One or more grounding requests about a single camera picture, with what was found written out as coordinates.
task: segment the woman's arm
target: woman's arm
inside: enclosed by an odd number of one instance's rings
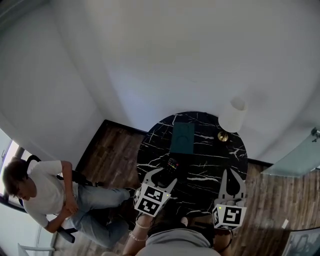
[[[148,228],[141,228],[138,225],[136,225],[134,230],[132,231],[132,235],[137,240],[145,240],[147,238],[147,234],[150,229],[152,220],[153,217],[149,215],[141,215],[137,220],[137,223],[142,227]],[[126,243],[122,254],[126,256],[134,256],[145,246],[146,241],[136,241],[131,236],[129,236],[128,242]]]
[[[214,250],[216,250],[221,256],[231,256],[231,244],[229,245],[231,239],[232,236],[229,230],[216,229],[214,237]]]

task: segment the ceiling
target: ceiling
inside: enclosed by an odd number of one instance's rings
[[[48,0],[0,0],[0,31]]]

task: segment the woman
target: woman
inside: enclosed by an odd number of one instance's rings
[[[141,215],[123,250],[125,256],[230,256],[231,236],[216,235],[210,229],[186,227],[187,218],[153,220]]]

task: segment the teal book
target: teal book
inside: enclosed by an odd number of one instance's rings
[[[170,153],[193,154],[195,124],[175,122],[173,125]]]

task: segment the man's arm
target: man's arm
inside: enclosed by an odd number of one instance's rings
[[[72,189],[72,164],[68,161],[61,161],[61,165],[65,187],[65,206],[72,214],[75,214],[78,211],[78,205]]]
[[[71,215],[72,213],[67,209],[65,205],[63,205],[59,215],[55,219],[49,221],[45,229],[50,233],[55,233],[58,230],[58,228],[62,225],[62,223],[65,221],[65,219],[70,217]]]

